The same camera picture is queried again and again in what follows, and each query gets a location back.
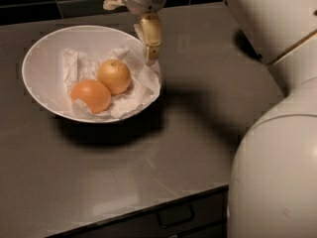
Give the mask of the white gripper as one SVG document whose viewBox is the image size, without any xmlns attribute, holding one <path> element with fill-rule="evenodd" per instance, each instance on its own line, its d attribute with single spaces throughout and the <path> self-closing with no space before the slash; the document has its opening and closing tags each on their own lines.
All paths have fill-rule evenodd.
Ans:
<svg viewBox="0 0 317 238">
<path fill-rule="evenodd" d="M 161 44 L 161 21 L 159 15 L 152 12 L 161 10 L 165 2 L 166 0 L 104 0 L 103 2 L 104 10 L 112 11 L 126 6 L 131 13 L 142 15 L 140 23 L 135 24 L 134 28 L 143 44 L 143 56 L 148 66 L 152 66 L 159 59 Z"/>
</svg>

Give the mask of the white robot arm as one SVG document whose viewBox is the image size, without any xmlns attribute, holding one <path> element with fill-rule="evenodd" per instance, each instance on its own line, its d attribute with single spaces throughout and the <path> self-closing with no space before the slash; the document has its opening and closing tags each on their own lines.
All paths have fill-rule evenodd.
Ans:
<svg viewBox="0 0 317 238">
<path fill-rule="evenodd" d="M 317 238 L 317 0 L 223 0 L 285 98 L 235 155 L 228 238 Z"/>
</svg>

